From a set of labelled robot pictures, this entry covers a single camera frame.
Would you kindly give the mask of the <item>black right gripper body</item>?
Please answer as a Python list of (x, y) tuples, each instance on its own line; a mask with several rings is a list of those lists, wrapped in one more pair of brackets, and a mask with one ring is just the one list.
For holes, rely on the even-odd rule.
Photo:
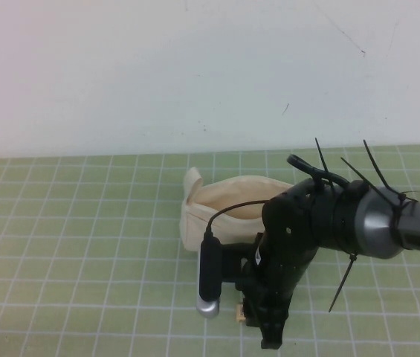
[(235, 287), (243, 297), (261, 298), (257, 317), (288, 318), (297, 284), (318, 250), (311, 231), (311, 210), (322, 181), (308, 178), (262, 207), (264, 231), (237, 263)]

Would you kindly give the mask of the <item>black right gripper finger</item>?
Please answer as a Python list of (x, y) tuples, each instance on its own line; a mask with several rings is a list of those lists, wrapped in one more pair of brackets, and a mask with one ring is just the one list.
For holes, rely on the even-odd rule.
[(261, 304), (260, 297), (243, 297), (242, 310), (245, 317), (245, 325), (247, 327), (260, 328), (259, 318), (257, 317), (257, 309)]
[(286, 318), (263, 320), (260, 326), (262, 333), (261, 348), (264, 350), (278, 350), (282, 346), (282, 336)]

